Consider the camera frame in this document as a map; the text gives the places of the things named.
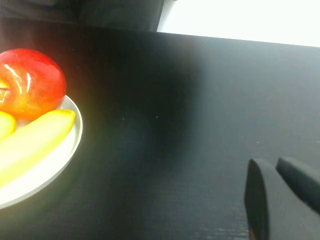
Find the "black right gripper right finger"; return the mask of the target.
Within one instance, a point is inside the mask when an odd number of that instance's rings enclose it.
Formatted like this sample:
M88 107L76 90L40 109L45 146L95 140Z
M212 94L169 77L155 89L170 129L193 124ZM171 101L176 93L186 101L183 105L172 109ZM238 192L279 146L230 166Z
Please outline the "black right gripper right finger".
M280 157L276 171L295 195L312 210L320 212L320 172L292 157Z

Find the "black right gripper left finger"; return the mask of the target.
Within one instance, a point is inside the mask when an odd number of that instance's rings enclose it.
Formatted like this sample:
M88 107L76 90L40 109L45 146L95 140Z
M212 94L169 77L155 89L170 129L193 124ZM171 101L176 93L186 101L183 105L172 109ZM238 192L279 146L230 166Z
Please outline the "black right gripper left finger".
M264 159L248 162L244 204L251 240L320 238L320 213L300 200Z

